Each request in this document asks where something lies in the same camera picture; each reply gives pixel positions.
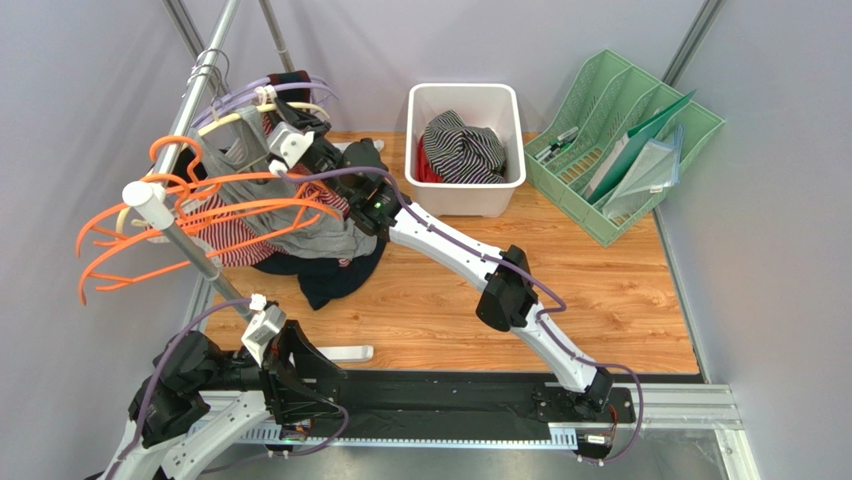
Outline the red tank top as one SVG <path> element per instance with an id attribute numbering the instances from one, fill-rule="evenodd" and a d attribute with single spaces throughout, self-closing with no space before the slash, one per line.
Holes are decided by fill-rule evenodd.
<path id="1" fill-rule="evenodd" d="M 423 138 L 418 140 L 416 160 L 417 180 L 423 183 L 442 183 L 443 178 L 432 168 L 431 162 L 425 151 Z"/>

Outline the black white striped top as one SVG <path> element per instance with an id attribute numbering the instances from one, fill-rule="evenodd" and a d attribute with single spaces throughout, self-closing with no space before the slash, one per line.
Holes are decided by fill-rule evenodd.
<path id="1" fill-rule="evenodd" d="M 507 154 L 493 129 L 468 125 L 456 111 L 447 110 L 427 123 L 421 138 L 442 183 L 505 182 Z"/>

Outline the orange plastic hanger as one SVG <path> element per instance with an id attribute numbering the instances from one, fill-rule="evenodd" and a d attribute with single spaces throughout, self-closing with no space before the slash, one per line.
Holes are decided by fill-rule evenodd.
<path id="1" fill-rule="evenodd" d="M 306 193 L 298 193 L 294 199 L 250 200 L 236 205 L 228 205 L 218 196 L 212 195 L 205 200 L 191 197 L 189 203 L 182 212 L 169 211 L 168 216 L 218 269 L 255 265 L 276 253 L 289 255 L 295 251 L 293 247 L 280 247 L 273 242 L 297 233 L 306 233 L 322 220 L 342 219 L 338 210 L 317 201 L 314 194 Z M 82 253 L 83 241 L 89 233 L 96 232 L 106 237 L 93 242 L 103 252 L 84 268 L 78 280 L 77 295 L 83 305 L 87 303 L 86 284 L 90 280 L 104 282 L 95 287 L 97 291 L 114 291 L 190 265 L 189 261 L 184 260 L 136 276 L 102 272 L 102 264 L 133 246 L 145 241 L 167 241 L 165 231 L 152 225 L 140 226 L 129 233 L 102 225 L 106 219 L 117 218 L 128 210 L 129 207 L 123 203 L 112 206 L 88 220 L 78 233 L 76 255 Z M 249 228 L 250 220 L 258 220 L 263 214 L 272 213 L 293 213 L 295 218 L 286 220 L 283 226 L 274 227 L 269 233 L 258 234 Z"/>

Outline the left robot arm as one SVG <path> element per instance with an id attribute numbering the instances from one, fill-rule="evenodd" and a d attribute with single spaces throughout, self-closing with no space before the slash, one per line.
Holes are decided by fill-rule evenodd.
<path id="1" fill-rule="evenodd" d="M 282 440 L 306 440 L 321 418 L 349 419 L 348 408 L 319 388 L 348 373 L 294 320 L 248 327 L 236 351 L 185 331 L 154 366 L 129 405 L 123 438 L 101 479 L 196 479 L 265 421 Z"/>

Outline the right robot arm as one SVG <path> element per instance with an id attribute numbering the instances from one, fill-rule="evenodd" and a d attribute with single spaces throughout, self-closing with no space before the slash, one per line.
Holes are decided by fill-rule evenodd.
<path id="1" fill-rule="evenodd" d="M 525 252 L 461 234 L 403 194 L 369 140 L 344 153 L 325 138 L 325 123 L 295 105 L 274 103 L 284 138 L 273 140 L 272 173 L 290 183 L 320 182 L 348 205 L 364 234 L 417 251 L 480 292 L 477 317 L 519 337 L 556 376 L 581 415 L 605 413 L 611 373 L 584 354 L 554 323 L 538 295 L 551 291 L 530 273 Z"/>

